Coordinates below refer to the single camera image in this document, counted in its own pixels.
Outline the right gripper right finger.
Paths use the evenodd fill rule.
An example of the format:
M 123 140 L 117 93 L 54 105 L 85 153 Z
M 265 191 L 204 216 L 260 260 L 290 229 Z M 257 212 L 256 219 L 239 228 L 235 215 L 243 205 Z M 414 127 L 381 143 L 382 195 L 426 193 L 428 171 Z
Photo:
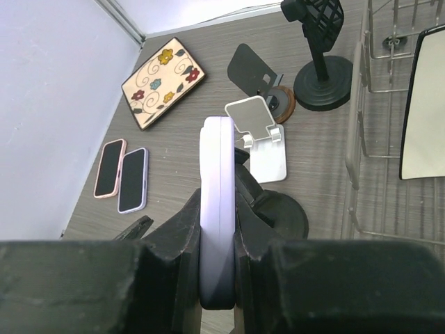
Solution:
M 404 241 L 285 240 L 236 209 L 235 333 L 443 333 L 444 265 Z

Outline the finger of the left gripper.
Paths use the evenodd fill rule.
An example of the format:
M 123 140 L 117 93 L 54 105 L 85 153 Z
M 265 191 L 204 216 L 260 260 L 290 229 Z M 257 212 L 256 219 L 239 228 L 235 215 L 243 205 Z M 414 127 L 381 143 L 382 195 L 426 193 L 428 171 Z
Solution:
M 154 220 L 152 218 L 144 215 L 123 230 L 114 240 L 141 239 L 152 226 L 153 222 Z

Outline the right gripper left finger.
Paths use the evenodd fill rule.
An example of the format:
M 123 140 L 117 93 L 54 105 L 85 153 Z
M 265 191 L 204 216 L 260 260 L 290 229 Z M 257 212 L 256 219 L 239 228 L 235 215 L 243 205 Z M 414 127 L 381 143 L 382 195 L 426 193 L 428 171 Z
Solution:
M 2 333 L 199 333 L 200 192 L 142 239 L 1 244 Z

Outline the purple-cased phone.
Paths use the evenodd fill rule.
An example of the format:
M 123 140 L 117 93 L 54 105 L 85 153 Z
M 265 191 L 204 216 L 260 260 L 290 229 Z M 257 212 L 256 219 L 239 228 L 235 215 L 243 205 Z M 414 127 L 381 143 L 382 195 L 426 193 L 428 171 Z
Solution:
M 235 304 L 236 230 L 234 124 L 211 116 L 200 132 L 200 303 L 206 310 Z
M 146 206 L 148 165 L 149 152 L 146 148 L 138 148 L 124 155 L 118 196 L 120 214 L 139 211 Z

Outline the pink-cased phone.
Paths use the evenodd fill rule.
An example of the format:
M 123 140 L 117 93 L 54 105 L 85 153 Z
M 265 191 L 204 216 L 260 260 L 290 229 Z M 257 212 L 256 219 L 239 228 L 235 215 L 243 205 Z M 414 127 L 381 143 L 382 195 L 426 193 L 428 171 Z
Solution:
M 127 141 L 119 138 L 107 142 L 100 155 L 93 196 L 110 198 L 118 193 L 122 158 L 127 148 Z

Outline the black round-base stand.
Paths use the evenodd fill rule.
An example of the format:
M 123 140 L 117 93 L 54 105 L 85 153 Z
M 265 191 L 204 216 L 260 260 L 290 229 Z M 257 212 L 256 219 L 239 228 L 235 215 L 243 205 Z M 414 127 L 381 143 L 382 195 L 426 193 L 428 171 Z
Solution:
M 300 203 L 284 193 L 263 189 L 244 166 L 249 158 L 246 151 L 234 150 L 237 191 L 252 211 L 285 239 L 306 239 L 309 221 Z

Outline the white folding phone stand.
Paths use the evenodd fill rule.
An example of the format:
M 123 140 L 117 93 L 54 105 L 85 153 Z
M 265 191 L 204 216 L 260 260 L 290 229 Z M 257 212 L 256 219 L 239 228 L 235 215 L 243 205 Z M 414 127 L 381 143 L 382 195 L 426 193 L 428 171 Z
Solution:
M 250 153 L 250 173 L 260 184 L 286 179 L 286 144 L 284 127 L 273 119 L 261 96 L 247 97 L 225 105 L 242 135 L 243 148 Z

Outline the wooden-base grey phone stand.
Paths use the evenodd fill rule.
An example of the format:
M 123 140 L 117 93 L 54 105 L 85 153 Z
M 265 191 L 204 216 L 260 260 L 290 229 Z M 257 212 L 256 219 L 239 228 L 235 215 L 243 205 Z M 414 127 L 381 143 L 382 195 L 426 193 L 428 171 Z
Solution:
M 248 97 L 262 96 L 276 123 L 283 124 L 292 116 L 296 98 L 290 88 L 281 85 L 284 75 L 274 72 L 247 44 L 236 48 L 227 76 Z

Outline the tall black phone stand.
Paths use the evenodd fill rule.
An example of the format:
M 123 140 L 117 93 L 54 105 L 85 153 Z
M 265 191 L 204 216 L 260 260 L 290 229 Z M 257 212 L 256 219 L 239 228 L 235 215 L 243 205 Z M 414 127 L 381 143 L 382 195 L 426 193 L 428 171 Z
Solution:
M 310 30 L 302 25 L 312 61 L 298 72 L 293 92 L 297 102 L 310 111 L 331 111 L 350 99 L 353 64 L 341 56 L 325 56 L 310 40 Z

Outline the floral square trivet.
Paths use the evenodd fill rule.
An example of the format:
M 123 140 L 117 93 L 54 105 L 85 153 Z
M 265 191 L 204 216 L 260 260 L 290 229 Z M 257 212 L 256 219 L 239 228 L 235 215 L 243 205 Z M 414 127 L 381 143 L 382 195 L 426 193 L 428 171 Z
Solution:
M 206 77 L 184 44 L 171 38 L 121 85 L 127 106 L 142 131 Z

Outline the white square plate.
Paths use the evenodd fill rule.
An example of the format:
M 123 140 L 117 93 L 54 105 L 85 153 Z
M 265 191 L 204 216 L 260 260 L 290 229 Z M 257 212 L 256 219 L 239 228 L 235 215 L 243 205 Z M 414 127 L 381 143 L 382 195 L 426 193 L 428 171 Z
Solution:
M 400 146 L 399 177 L 444 176 L 444 25 L 416 43 Z

